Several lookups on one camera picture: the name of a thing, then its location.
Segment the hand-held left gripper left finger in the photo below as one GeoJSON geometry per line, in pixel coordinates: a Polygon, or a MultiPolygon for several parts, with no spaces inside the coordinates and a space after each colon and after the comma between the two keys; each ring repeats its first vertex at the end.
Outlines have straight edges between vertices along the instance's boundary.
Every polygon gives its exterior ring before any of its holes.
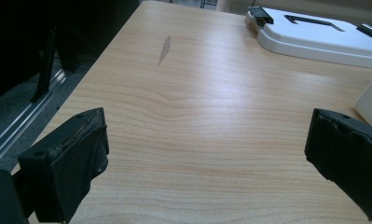
{"type": "Polygon", "coordinates": [[[26,216],[67,223],[90,191],[93,178],[108,165],[104,110],[72,116],[19,157],[17,182],[26,216]]]}

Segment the aluminium rail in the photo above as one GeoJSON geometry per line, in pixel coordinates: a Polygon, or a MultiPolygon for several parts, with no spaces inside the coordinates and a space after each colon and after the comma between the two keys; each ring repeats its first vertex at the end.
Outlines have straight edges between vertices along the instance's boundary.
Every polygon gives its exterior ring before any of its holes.
{"type": "Polygon", "coordinates": [[[12,121],[5,130],[0,134],[0,160],[20,138],[25,130],[41,113],[43,108],[48,104],[52,95],[66,81],[65,72],[60,69],[50,80],[48,92],[41,96],[37,101],[29,103],[12,121]]]}

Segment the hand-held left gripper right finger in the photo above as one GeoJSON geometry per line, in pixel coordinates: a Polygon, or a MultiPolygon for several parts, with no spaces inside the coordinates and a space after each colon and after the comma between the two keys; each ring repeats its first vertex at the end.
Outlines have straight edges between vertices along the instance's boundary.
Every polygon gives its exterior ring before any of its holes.
{"type": "Polygon", "coordinates": [[[305,155],[324,178],[336,183],[372,221],[372,126],[316,108],[305,155]]]}

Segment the white plastic lid with black clips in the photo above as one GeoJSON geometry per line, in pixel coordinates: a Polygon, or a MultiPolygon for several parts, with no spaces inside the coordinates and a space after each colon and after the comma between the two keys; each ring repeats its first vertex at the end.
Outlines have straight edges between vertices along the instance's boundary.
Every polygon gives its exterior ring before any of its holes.
{"type": "Polygon", "coordinates": [[[250,7],[246,23],[267,50],[289,56],[372,68],[372,26],[250,7]]]}

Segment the black metal stand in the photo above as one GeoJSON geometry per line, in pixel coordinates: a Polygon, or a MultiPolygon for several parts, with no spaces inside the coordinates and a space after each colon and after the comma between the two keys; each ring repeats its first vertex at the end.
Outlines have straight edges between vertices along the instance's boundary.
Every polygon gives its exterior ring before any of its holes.
{"type": "Polygon", "coordinates": [[[73,71],[78,67],[78,60],[70,41],[71,27],[54,24],[48,31],[48,41],[43,51],[42,67],[38,77],[36,91],[31,101],[37,102],[49,89],[55,53],[58,53],[62,67],[73,71]]]}

